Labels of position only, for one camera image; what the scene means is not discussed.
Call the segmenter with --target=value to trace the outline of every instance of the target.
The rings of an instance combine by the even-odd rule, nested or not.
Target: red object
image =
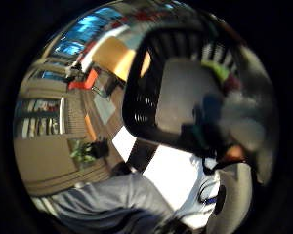
[[[231,91],[242,89],[242,84],[235,76],[230,73],[229,77],[224,82],[223,89],[225,95],[227,95]]]
[[[68,85],[68,89],[83,89],[83,90],[90,90],[98,77],[97,71],[91,69],[89,75],[85,81],[71,81]]]

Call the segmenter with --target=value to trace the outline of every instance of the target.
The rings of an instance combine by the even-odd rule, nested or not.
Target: floor
[[[111,96],[106,99],[93,91],[85,91],[81,94],[96,138],[105,137],[108,139],[109,155],[106,157],[106,162],[111,169],[123,161],[112,144],[112,139],[123,126],[121,120],[123,93],[124,90],[117,86]]]

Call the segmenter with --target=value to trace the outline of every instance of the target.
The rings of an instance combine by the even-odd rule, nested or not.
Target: person
[[[245,153],[237,144],[221,162],[238,160],[245,160]],[[60,222],[80,234],[148,234],[169,233],[177,227],[188,229],[154,184],[140,173],[87,183],[55,194],[51,199]]]

